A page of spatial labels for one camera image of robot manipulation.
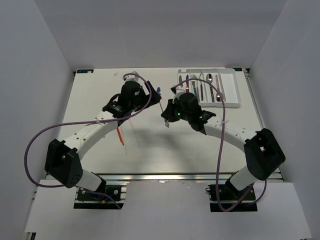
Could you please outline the iridescent purple knife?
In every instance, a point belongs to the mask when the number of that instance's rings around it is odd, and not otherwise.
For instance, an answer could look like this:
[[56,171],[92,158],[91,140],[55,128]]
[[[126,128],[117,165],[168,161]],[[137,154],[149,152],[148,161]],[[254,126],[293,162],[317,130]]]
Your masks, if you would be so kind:
[[186,79],[186,82],[185,82],[185,83],[186,83],[185,91],[186,91],[186,93],[189,93],[189,90],[190,90],[190,89],[189,89],[189,80],[188,80],[188,79],[189,79],[189,75],[188,75],[188,74],[186,75],[186,78],[185,78],[185,79]]

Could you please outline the purple bowl ornate spoon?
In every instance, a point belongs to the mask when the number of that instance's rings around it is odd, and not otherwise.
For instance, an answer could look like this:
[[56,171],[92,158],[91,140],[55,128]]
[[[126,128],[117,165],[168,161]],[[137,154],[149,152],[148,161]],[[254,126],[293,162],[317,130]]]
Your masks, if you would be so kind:
[[[160,88],[160,87],[157,87],[156,92],[157,92],[157,94],[158,94],[159,96],[161,96],[161,88]],[[159,106],[160,106],[161,112],[163,113],[163,112],[164,112],[164,109],[163,109],[163,106],[162,106],[162,103],[161,103],[161,102],[159,102]],[[167,128],[169,128],[169,127],[170,127],[169,122],[168,122],[165,118],[164,118],[163,120],[164,120],[165,126],[166,126]]]

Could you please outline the silver ornate knife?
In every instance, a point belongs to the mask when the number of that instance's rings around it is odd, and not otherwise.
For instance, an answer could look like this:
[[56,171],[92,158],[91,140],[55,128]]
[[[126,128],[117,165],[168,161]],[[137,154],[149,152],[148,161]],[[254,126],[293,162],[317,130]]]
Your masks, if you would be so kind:
[[181,75],[179,75],[179,77],[178,77],[178,82],[179,82],[179,87],[182,88],[183,87],[183,78]]

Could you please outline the teal handled fork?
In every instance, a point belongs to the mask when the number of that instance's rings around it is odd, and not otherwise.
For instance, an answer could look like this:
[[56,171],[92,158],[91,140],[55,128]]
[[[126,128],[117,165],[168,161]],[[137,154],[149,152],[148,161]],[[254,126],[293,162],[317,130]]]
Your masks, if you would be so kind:
[[192,88],[193,88],[193,93],[194,93],[197,101],[200,102],[199,94],[198,94],[198,81],[197,81],[197,77],[196,77],[194,74],[191,74],[191,78],[192,78],[191,84],[192,84]]

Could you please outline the black patterned handle fork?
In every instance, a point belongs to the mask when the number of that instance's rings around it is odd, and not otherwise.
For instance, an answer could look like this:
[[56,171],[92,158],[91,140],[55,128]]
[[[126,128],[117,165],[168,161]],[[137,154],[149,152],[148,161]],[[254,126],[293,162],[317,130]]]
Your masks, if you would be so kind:
[[[204,73],[203,72],[199,75],[199,79],[204,80]],[[201,102],[204,101],[204,86],[203,86],[202,81],[200,81],[200,99],[201,99]]]

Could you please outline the black patterned handle spoon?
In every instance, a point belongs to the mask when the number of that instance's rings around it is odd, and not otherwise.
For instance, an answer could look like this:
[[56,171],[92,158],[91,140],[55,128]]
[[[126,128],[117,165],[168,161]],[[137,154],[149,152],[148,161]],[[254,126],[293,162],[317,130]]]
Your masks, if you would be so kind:
[[214,90],[211,86],[211,84],[213,83],[213,76],[210,73],[206,75],[206,81],[209,83],[211,101],[214,103],[215,102]]

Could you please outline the white divided cutlery tray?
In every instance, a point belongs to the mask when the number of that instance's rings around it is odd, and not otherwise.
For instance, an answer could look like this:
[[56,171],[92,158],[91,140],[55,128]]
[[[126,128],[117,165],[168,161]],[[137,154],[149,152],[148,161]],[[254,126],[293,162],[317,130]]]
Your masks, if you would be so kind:
[[[203,73],[204,80],[200,80],[199,76]],[[222,103],[224,102],[225,107],[227,108],[238,108],[241,106],[241,98],[240,98],[240,92],[238,87],[238,79],[237,79],[237,72],[233,69],[226,69],[226,68],[200,68],[200,69],[186,69],[182,70],[179,69],[177,72],[177,79],[179,83],[179,75],[182,76],[182,83],[183,88],[185,88],[186,91],[186,75],[189,76],[189,92],[194,94],[193,86],[192,86],[192,77],[191,74],[194,74],[198,77],[197,81],[202,81],[203,84],[203,90],[204,90],[204,101],[201,102],[201,92],[198,95],[200,102],[199,105],[201,107],[222,107]],[[212,102],[211,99],[211,92],[210,92],[210,84],[206,81],[207,74],[211,74],[213,77],[213,82],[211,84],[213,88],[214,93],[214,100],[215,102]],[[215,76],[218,75],[219,77],[219,84],[220,84],[220,91],[223,95],[223,99],[221,102],[218,102],[216,100],[216,94],[217,94],[217,87],[216,87],[216,78]]]

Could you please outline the pink handled fork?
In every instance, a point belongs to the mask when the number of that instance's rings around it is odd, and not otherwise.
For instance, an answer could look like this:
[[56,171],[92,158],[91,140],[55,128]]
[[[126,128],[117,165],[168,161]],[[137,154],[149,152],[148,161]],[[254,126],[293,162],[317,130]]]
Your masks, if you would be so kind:
[[197,91],[197,94],[199,95],[200,94],[200,81],[198,81],[198,80],[196,80],[195,81],[195,85],[196,85],[196,91]]

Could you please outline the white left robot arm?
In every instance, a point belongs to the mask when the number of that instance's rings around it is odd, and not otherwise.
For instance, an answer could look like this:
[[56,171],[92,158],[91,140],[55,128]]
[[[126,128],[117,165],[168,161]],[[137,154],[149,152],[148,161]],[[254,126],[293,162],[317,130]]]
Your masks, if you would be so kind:
[[84,170],[81,160],[98,141],[115,131],[132,113],[160,102],[161,96],[151,83],[147,81],[145,86],[148,94],[137,81],[126,81],[121,92],[111,97],[98,113],[94,123],[85,125],[66,139],[52,140],[48,145],[45,171],[66,188],[80,187],[87,189],[96,200],[103,198],[106,181]]

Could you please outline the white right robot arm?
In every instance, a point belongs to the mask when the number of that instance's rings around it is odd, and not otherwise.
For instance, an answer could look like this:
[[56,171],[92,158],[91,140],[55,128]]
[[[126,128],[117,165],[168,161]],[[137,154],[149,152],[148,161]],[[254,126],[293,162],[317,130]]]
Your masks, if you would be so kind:
[[184,120],[196,132],[220,138],[244,153],[246,165],[225,182],[224,191],[233,200],[242,196],[249,185],[268,179],[286,160],[271,130],[253,131],[227,122],[215,113],[203,110],[190,92],[169,99],[161,116],[170,123]]

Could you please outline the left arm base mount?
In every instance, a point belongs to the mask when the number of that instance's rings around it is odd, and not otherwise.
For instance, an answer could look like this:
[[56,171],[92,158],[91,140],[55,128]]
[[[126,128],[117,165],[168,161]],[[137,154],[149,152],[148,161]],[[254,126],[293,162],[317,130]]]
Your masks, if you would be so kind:
[[84,189],[76,192],[74,209],[81,210],[121,210],[126,199],[127,186],[107,184],[104,194],[89,193]]

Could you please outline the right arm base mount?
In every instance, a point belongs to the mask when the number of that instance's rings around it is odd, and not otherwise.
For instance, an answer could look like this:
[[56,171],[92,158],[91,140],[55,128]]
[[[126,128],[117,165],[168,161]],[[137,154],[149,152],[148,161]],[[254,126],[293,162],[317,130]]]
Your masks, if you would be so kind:
[[[239,193],[229,192],[225,184],[219,184],[219,199],[221,201],[221,206],[224,209],[232,207],[246,192],[249,187],[246,187],[244,190]],[[216,196],[216,188],[214,184],[210,184],[205,188],[206,193],[209,195],[209,206],[212,213],[222,213],[220,209]],[[250,189],[250,192],[244,197],[241,203],[239,203],[231,212],[257,212],[258,207],[256,203],[253,203],[256,200],[256,194],[253,188]]]

